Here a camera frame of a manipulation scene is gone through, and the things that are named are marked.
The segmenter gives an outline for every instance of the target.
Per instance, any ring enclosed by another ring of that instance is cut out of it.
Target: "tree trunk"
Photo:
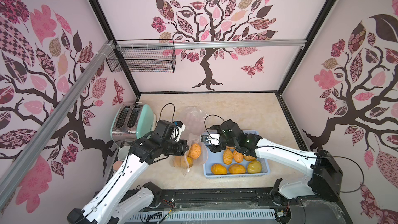
[[[202,80],[201,83],[199,83],[195,87],[201,87],[203,85],[206,85],[206,88],[208,90],[215,91],[214,89],[212,89],[210,87],[211,84],[222,85],[222,83],[219,83],[215,79],[213,79],[213,72],[211,71],[211,69],[209,67],[210,64],[208,62],[208,60],[213,56],[213,54],[214,54],[214,52],[216,52],[216,50],[218,50],[218,48],[207,48],[206,49],[206,54],[203,57],[202,61],[200,62],[200,65],[202,66],[203,70],[205,71],[206,77],[204,80]]]

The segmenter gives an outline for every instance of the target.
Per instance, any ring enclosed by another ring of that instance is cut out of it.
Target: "black frame edge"
[[[88,0],[88,1],[89,1],[90,5],[92,7],[97,19],[98,19],[99,24],[102,27],[107,39],[108,40],[112,40],[112,41],[114,41],[115,44],[117,44],[116,38],[113,35],[111,27],[110,27],[108,21],[106,20],[105,14],[103,13],[102,8],[101,8],[100,3],[98,2],[98,0]],[[130,71],[128,69],[126,61],[124,60],[124,58],[121,56],[120,52],[117,49],[115,49],[114,52],[115,52],[115,54],[117,56],[117,59],[120,62],[120,65],[122,66],[124,74],[126,75],[126,78],[127,78],[128,82],[130,83],[130,86],[131,86],[132,90],[134,91],[134,94],[135,94],[136,98],[139,99],[141,93],[138,90],[137,84],[135,83],[134,78],[132,77],[132,74],[130,73]]]
[[[325,4],[323,5],[321,11],[319,12],[313,26],[311,27],[310,32],[308,33],[308,36],[306,38],[307,42],[304,46],[303,49],[299,51],[299,53],[296,55],[296,58],[294,59],[292,65],[289,68],[289,71],[286,73],[286,76],[283,78],[282,84],[279,87],[278,92],[282,94],[287,85],[289,84],[291,78],[293,77],[294,73],[296,72],[297,68],[299,67],[301,60],[305,56],[306,52],[308,51],[311,43],[316,37],[316,34],[318,33],[319,29],[321,28],[322,24],[324,23],[326,17],[328,16],[331,8],[333,7],[334,3],[336,0],[326,0]]]

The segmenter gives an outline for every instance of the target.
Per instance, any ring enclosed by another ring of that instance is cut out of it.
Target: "wallpaper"
[[[122,9],[109,0],[99,1],[116,38],[174,42],[305,39],[324,3],[303,0],[302,8],[295,11],[294,0],[120,0]],[[287,7],[291,7],[290,12],[286,12]],[[136,72],[133,76],[141,91],[276,90],[298,49],[176,50],[174,74]],[[162,54],[165,59],[171,55],[168,50]],[[166,83],[182,77],[183,82]]]
[[[105,41],[86,0],[0,0],[1,175]],[[102,63],[1,210],[1,222],[67,222],[102,188],[116,151],[113,117],[102,116],[130,101],[124,75]]]
[[[360,190],[340,194],[354,223],[398,223],[396,64],[398,0],[340,0],[283,95],[311,150],[364,170]],[[341,190],[360,186],[358,168],[336,160]]]

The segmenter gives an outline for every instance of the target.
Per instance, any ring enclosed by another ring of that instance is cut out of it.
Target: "plastic bag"
[[[173,166],[180,169],[181,173],[185,176],[191,169],[192,166],[201,166],[206,163],[209,156],[206,146],[204,143],[200,142],[200,137],[189,134],[187,144],[189,145],[189,150],[185,152],[184,156],[174,156]],[[201,154],[197,159],[192,159],[189,157],[189,151],[193,144],[198,144],[201,147]]]

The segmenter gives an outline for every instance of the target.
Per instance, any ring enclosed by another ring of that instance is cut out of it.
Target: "wire basket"
[[[169,46],[142,47],[144,44],[132,44],[131,47],[118,47],[122,58],[126,61],[130,72],[166,72],[174,73],[176,67],[176,51],[174,42]],[[115,53],[106,59],[111,72],[123,72],[123,68]]]

